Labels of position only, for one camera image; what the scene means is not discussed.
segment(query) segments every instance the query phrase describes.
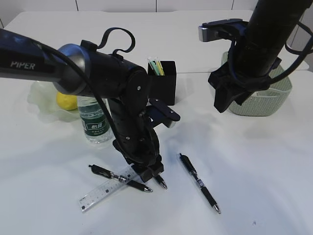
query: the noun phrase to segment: transparent ruler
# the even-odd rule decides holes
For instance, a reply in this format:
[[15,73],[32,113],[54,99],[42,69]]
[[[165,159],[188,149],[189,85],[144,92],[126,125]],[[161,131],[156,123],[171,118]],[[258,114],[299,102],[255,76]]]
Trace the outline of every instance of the transparent ruler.
[[128,166],[123,171],[119,172],[119,175],[124,176],[127,178],[125,182],[119,182],[114,179],[109,179],[102,185],[96,187],[94,190],[89,192],[86,196],[84,196],[82,199],[79,200],[79,206],[82,210],[82,212],[85,212],[92,208],[94,205],[96,205],[98,202],[105,199],[107,196],[109,196],[111,193],[117,191],[124,185],[126,185],[130,180],[136,178],[138,175],[133,170],[133,168]]

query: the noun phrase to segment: table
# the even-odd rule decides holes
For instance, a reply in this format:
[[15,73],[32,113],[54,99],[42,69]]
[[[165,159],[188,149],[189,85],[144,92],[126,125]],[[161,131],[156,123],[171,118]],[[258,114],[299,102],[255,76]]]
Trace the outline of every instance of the table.
[[[174,60],[177,72],[209,72],[221,65],[222,54],[228,51],[230,41],[202,43],[198,26],[207,21],[228,18],[250,19],[250,10],[175,11],[148,13],[108,12],[23,12],[7,30],[32,37],[59,48],[64,44],[80,44],[82,39],[99,44],[103,33],[110,27],[123,27],[136,38],[135,49],[125,58],[147,68],[147,58]],[[108,45],[100,50],[112,53],[115,48],[128,48],[130,38],[122,31],[113,32]],[[281,65],[287,69],[296,59],[285,49],[280,53]],[[307,70],[303,62],[299,70]]]
[[[158,126],[168,190],[125,188],[87,213],[78,200],[104,182],[89,164],[126,166],[112,146],[86,143],[79,120],[50,121],[26,101],[31,81],[0,79],[1,234],[309,235],[313,232],[313,73],[295,71],[293,91],[270,117],[218,113],[208,74],[179,74],[173,109]],[[180,165],[189,156],[216,198],[216,214]]]

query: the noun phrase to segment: water bottle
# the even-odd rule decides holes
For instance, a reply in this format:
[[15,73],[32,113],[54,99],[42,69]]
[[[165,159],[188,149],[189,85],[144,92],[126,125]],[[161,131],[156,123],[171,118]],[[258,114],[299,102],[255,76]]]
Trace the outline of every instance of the water bottle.
[[103,143],[112,139],[111,127],[99,103],[94,97],[77,97],[77,107],[86,138],[92,143]]

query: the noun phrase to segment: plate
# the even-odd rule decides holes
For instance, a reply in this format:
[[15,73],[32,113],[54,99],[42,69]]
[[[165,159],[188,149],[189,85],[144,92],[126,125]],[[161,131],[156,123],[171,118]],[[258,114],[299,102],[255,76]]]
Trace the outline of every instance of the plate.
[[35,81],[27,97],[27,102],[37,105],[40,115],[55,117],[58,120],[71,122],[79,119],[79,112],[75,110],[63,110],[56,103],[57,89],[51,82]]

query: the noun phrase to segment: black pen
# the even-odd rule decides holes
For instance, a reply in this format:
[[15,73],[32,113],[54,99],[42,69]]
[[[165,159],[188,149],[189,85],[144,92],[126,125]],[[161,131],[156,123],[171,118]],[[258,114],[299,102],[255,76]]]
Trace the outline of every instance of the black pen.
[[221,210],[219,206],[217,205],[216,201],[214,200],[214,198],[212,197],[212,195],[210,194],[209,190],[206,188],[202,180],[198,178],[197,171],[191,164],[189,158],[180,153],[180,160],[183,163],[183,165],[186,167],[188,172],[195,178],[197,185],[199,186],[199,188],[201,189],[201,192],[204,194],[204,196],[210,203],[211,207],[213,207],[217,211],[217,213],[220,214]]
[[[119,182],[126,182],[127,181],[127,178],[125,178],[124,176],[122,175],[118,175],[118,174],[115,174],[114,172],[112,171],[109,171],[107,169],[104,169],[102,167],[99,167],[97,165],[89,165],[89,167],[91,168],[91,171],[94,173],[94,174],[97,174],[97,175],[101,175],[105,178],[108,178],[108,179],[116,179],[118,180]],[[149,188],[148,186],[145,186],[144,184],[141,184],[135,180],[130,180],[128,183],[127,183],[128,186],[131,186],[135,189],[138,189],[140,191],[143,191],[143,192],[152,192],[152,189]]]
[[157,175],[154,178],[163,188],[167,189],[167,185],[160,175]]

